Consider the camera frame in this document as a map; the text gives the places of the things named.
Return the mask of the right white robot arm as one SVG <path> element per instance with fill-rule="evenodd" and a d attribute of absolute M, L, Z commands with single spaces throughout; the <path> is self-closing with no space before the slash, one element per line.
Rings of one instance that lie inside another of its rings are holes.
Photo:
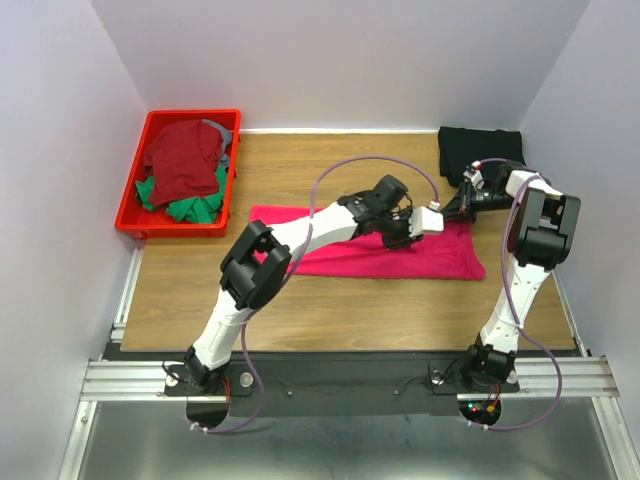
<path fill-rule="evenodd" d="M 444 219 L 473 222 L 479 212 L 509 211 L 501 243 L 502 291 L 460 366 L 472 390 L 501 386 L 515 371 L 520 338 L 534 299 L 569 256 L 582 201 L 540 173 L 506 159 L 476 160 L 463 172 Z"/>

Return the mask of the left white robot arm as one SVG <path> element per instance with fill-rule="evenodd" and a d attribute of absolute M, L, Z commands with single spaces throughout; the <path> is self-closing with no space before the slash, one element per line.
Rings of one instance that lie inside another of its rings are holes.
<path fill-rule="evenodd" d="M 408 247 L 422 239 L 433 212 L 399 203 L 407 187 L 386 175 L 373 189 L 340 197 L 324 209 L 296 220 L 267 225 L 250 222 L 221 262 L 220 289 L 203 332 L 188 348 L 188 382 L 199 393 L 215 392 L 222 367 L 251 313 L 267 305 L 284 286 L 296 261 L 323 247 L 373 233 L 387 249 Z"/>

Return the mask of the pink t shirt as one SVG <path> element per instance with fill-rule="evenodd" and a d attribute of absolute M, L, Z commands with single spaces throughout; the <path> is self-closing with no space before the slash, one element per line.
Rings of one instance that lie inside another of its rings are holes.
<path fill-rule="evenodd" d="M 476 256 L 469 223 L 449 222 L 438 235 L 424 235 L 421 241 L 406 249 L 387 250 L 377 231 L 382 217 L 366 223 L 364 233 L 353 240 L 309 249 L 296 272 L 374 279 L 480 281 L 485 278 L 486 271 Z"/>

